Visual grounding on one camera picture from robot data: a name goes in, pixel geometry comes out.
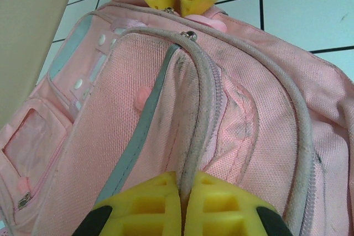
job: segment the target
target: backpack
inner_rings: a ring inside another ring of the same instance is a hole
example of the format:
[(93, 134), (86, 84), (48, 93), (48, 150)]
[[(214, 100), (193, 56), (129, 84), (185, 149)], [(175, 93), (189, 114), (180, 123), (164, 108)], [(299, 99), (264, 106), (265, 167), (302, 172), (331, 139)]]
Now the backpack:
[(1, 218), (9, 235), (72, 235), (99, 198), (175, 171), (183, 200), (201, 170), (294, 235), (352, 235), (353, 142), (354, 86), (333, 64), (216, 7), (112, 0), (1, 130)]

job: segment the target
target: front pocket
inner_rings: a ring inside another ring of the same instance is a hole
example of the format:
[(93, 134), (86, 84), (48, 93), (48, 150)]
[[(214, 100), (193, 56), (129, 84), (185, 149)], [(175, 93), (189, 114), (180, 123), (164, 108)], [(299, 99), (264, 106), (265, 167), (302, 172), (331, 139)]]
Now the front pocket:
[(10, 224), (21, 225), (35, 214), (71, 127), (50, 102), (31, 98), (0, 132), (0, 192)]

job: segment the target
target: pink nylon fabric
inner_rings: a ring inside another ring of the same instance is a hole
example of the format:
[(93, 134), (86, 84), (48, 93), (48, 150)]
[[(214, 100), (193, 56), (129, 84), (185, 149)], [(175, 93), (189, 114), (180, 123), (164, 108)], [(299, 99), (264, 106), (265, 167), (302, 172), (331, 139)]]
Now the pink nylon fabric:
[[(7, 143), (18, 128), (26, 128), (21, 123), (27, 112), (20, 110), (0, 132), (0, 207), (14, 235), (71, 235), (124, 152), (149, 94), (146, 88), (154, 86), (172, 42), (138, 33), (120, 38), (114, 29), (122, 22), (174, 32), (193, 30), (198, 35), (198, 45), (220, 69), (225, 98), (217, 134), (212, 136), (199, 169), (246, 189), (284, 214), (299, 159), (293, 102), (279, 80), (230, 37), (243, 40), (275, 61), (299, 88), (311, 116), (316, 196), (308, 235), (353, 235), (354, 85), (341, 70), (218, 9), (205, 16), (225, 25), (228, 37), (148, 9), (120, 7), (118, 2), (145, 6), (141, 0), (115, 0), (100, 8), (64, 68), (52, 81), (43, 79), (31, 95), (50, 102), (54, 110), (50, 117), (64, 123), (61, 132), (67, 132), (68, 138), (55, 160), (49, 158), (56, 145), (45, 141), (40, 146), (51, 150), (39, 156), (45, 161), (43, 168), (47, 169), (51, 160), (53, 166), (47, 175), (35, 174), (36, 180), (44, 176), (43, 187), (31, 205), (16, 213), (13, 208), (22, 195), (12, 164), (25, 156), (20, 153), (22, 145), (17, 144), (11, 154)], [(101, 34), (106, 36), (102, 46), (97, 45)], [(113, 39), (117, 39), (114, 46), (110, 45)], [(90, 75), (102, 55), (107, 59), (98, 78), (74, 90), (77, 79)], [(146, 142), (123, 190), (178, 169), (197, 122), (198, 75), (190, 53), (182, 49), (173, 55)], [(89, 92), (81, 108), (70, 111), (86, 88)], [(48, 127), (34, 123), (28, 135), (39, 128), (46, 131), (59, 126), (53, 119), (48, 121)], [(42, 137), (36, 135), (34, 143)], [(30, 150), (28, 146), (28, 159), (33, 154)]]

